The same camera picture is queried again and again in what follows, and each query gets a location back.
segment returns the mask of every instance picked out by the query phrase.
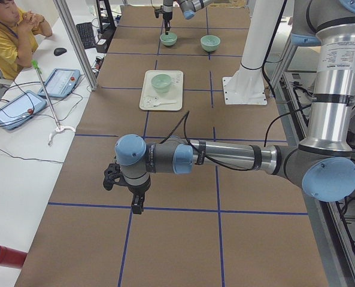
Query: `green bowl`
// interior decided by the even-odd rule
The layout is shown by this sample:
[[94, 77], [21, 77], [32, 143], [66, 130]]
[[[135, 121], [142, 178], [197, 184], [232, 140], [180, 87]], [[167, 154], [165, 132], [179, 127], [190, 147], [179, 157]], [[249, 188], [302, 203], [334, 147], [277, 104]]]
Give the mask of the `green bowl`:
[[219, 37], [214, 35], [206, 35], [201, 38], [201, 47], [206, 52], [213, 52], [216, 51], [217, 48], [220, 46], [221, 40]]
[[177, 35], [173, 32], [168, 32], [167, 35], [163, 33], [160, 35], [160, 41], [164, 46], [172, 46], [177, 41]]
[[172, 84], [171, 76], [167, 74], [159, 74], [152, 78], [152, 87], [158, 93], [166, 93]]

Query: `red cylinder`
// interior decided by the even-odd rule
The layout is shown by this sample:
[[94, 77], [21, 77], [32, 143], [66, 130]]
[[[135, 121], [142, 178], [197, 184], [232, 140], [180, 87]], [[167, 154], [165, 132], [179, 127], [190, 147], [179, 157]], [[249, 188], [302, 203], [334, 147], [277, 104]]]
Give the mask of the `red cylinder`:
[[21, 269], [26, 257], [26, 252], [0, 245], [0, 266]]

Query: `person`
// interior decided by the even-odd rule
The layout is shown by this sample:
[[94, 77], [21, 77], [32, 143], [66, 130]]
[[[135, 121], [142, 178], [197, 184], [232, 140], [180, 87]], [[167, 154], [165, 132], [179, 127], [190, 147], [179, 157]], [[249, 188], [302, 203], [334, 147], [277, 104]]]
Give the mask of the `person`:
[[31, 67], [38, 34], [52, 35], [43, 15], [25, 12], [13, 0], [0, 0], [0, 70], [5, 79], [14, 80], [23, 68]]

